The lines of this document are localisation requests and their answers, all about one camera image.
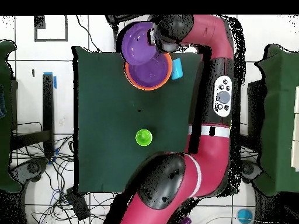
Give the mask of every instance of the red robot arm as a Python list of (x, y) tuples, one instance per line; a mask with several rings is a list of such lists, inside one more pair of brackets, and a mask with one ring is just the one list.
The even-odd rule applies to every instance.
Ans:
[(204, 66), (207, 76), (200, 82), (201, 135), (197, 153), (169, 152), (150, 161), (152, 170), (120, 224), (167, 224), (186, 199), (214, 193), (230, 162), (234, 43), (228, 23), (211, 15), (165, 15), (155, 24), (161, 50), (165, 43), (211, 48)]

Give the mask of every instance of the purple object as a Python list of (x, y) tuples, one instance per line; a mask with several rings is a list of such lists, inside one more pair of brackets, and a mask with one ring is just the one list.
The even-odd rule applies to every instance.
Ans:
[(189, 217), (185, 217), (180, 224), (191, 224), (191, 219)]
[(166, 57), (157, 53), (151, 60), (142, 65), (130, 65), (128, 71), (136, 84), (145, 88), (153, 88), (164, 81), (168, 73)]
[(152, 22), (138, 22), (124, 34), (121, 53), (128, 64), (142, 65), (156, 54), (156, 46), (148, 42), (149, 29), (152, 29)]

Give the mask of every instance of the black cable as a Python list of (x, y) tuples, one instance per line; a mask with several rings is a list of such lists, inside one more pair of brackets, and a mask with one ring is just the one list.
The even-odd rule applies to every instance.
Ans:
[(98, 206), (103, 207), (102, 204), (103, 204), (104, 202), (106, 202), (106, 201), (108, 201), (108, 200), (112, 200), (112, 199), (113, 199), (113, 198), (108, 198), (108, 199), (104, 200), (103, 202), (101, 202), (99, 205), (92, 207), (90, 210), (92, 210), (92, 209), (94, 209), (94, 208), (96, 208), (96, 207), (98, 207)]
[(32, 213), (31, 213), (32, 218), (37, 222), (37, 224), (39, 224), (39, 221), (33, 216), (33, 213), (36, 214), (36, 212), (32, 212)]
[(67, 211), (66, 211), (65, 209), (63, 209), (63, 211), (67, 214), (69, 223), (72, 224), (72, 222), (71, 222), (71, 220), (70, 220), (70, 218), (69, 218), (69, 215), (68, 215)]
[[(63, 164), (64, 162), (66, 162), (66, 161), (63, 161), (61, 164), (58, 164), (57, 162), (54, 162), (54, 163), (55, 163), (57, 166), (62, 167), (62, 164)], [(70, 162), (70, 161), (67, 161), (67, 164), (64, 166), (64, 170), (65, 170), (65, 171), (72, 172), (72, 171), (74, 171), (74, 169), (69, 170), (69, 169), (66, 169), (66, 168), (65, 168), (65, 167), (68, 165), (69, 162)]]
[(69, 141), (68, 142), (68, 147), (69, 147), (70, 151), (74, 154), (74, 150), (72, 148), (73, 146), (74, 146), (74, 141)]
[(96, 201), (98, 204), (100, 204), (99, 201), (96, 199), (95, 194), (93, 193), (92, 195), (93, 195), (93, 198), (95, 199), (95, 201)]
[(98, 218), (98, 219), (104, 221), (104, 219), (102, 219), (102, 218), (100, 218), (100, 217), (98, 217), (98, 216), (96, 216), (96, 215), (93, 215), (93, 216), (94, 216), (94, 217), (91, 219), (91, 223), (92, 223), (92, 221), (93, 221), (95, 218)]
[(17, 124), (17, 125), (25, 125), (25, 124), (40, 124), (40, 129), (43, 130), (43, 126), (41, 125), (40, 122), (28, 122), (28, 123)]
[[(80, 25), (82, 28), (84, 28), (84, 29), (86, 30), (86, 32), (88, 33), (89, 37), (91, 38), (91, 34), (88, 32), (88, 30), (87, 30), (85, 27), (83, 27), (83, 26), (81, 25), (78, 15), (76, 15), (76, 17), (77, 17), (77, 21), (78, 21), (79, 25)], [(97, 48), (97, 46), (95, 45), (95, 43), (92, 41), (92, 38), (91, 38), (91, 43), (95, 46), (96, 50), (97, 50), (99, 53), (102, 52), (100, 49)]]
[(249, 156), (243, 156), (243, 157), (241, 157), (241, 159), (243, 159), (243, 158), (254, 158), (254, 156), (257, 156), (258, 154), (256, 154), (256, 155), (249, 155)]
[(50, 180), (50, 187), (51, 187), (51, 189), (52, 189), (53, 191), (55, 191), (55, 189), (54, 189), (53, 186), (52, 186), (52, 181), (51, 181), (51, 177), (50, 177), (50, 175), (47, 173), (47, 171), (45, 171), (45, 174), (48, 176), (48, 178), (49, 178), (49, 180)]

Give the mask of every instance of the floor tile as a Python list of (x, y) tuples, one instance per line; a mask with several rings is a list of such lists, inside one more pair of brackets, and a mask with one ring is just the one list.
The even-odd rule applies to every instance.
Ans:
[(93, 43), (103, 52), (115, 52), (113, 30), (108, 24), (105, 15), (90, 15), (89, 16), (89, 50), (97, 51)]
[(239, 193), (233, 196), (233, 204), (240, 206), (255, 206), (255, 190), (252, 185), (241, 182), (239, 190)]
[(242, 224), (238, 218), (238, 211), (240, 209), (248, 209), (252, 212), (252, 220), (254, 220), (255, 218), (255, 207), (249, 207), (249, 208), (246, 208), (246, 207), (235, 207), (233, 208), (233, 219), (232, 219), (232, 224)]
[(49, 207), (45, 205), (25, 205), (27, 224), (38, 224), (38, 222), (42, 222), (42, 213), (47, 213), (48, 208)]
[[(78, 16), (80, 24), (87, 28), (88, 17)], [(46, 29), (37, 30), (37, 38), (59, 39), (64, 29), (63, 16), (45, 16)], [(67, 16), (68, 41), (34, 41), (34, 17), (16, 17), (17, 60), (72, 60), (72, 46), (88, 46), (88, 33), (78, 23), (75, 15)]]
[(92, 193), (91, 205), (110, 205), (113, 202), (114, 193)]
[(245, 61), (263, 58), (268, 44), (299, 50), (299, 17), (294, 15), (238, 15), (246, 45)]
[(232, 204), (232, 197), (212, 197), (212, 198), (204, 198), (199, 201), (198, 205), (221, 205), (221, 206), (230, 206)]
[(74, 83), (72, 62), (16, 62), (18, 70), (18, 122), (43, 123), (43, 74), (57, 78), (54, 89), (54, 132), (74, 132)]
[(232, 207), (196, 206), (190, 213), (191, 224), (231, 224)]
[[(0, 16), (0, 40), (11, 40), (15, 42), (15, 17)], [(15, 52), (11, 52), (8, 60), (15, 60)]]
[(245, 123), (240, 124), (240, 134), (248, 135), (248, 124)]
[(258, 153), (254, 153), (252, 150), (241, 147), (241, 159), (250, 160), (251, 162), (256, 163), (258, 158)]
[(91, 224), (103, 224), (106, 215), (108, 214), (109, 206), (91, 206)]

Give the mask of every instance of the green tabletop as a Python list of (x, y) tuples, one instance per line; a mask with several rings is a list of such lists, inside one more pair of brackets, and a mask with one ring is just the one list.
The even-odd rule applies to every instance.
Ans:
[(291, 167), (295, 89), (299, 86), (299, 53), (271, 45), (267, 57), (258, 63), (265, 73), (267, 95), (261, 131), (264, 170), (254, 181), (265, 195), (281, 191), (299, 193), (299, 172)]
[(0, 118), (0, 189), (16, 193), (21, 187), (18, 182), (11, 179), (8, 174), (8, 167), (11, 157), (11, 72), (7, 63), (8, 55), (16, 49), (13, 42), (0, 41), (0, 84), (4, 87), (4, 100), (7, 113)]
[[(182, 61), (183, 77), (143, 91), (124, 75), (118, 53), (76, 47), (79, 76), (79, 190), (122, 192), (139, 164), (159, 151), (183, 152), (198, 54), (171, 54)], [(149, 130), (140, 146), (136, 133)]]

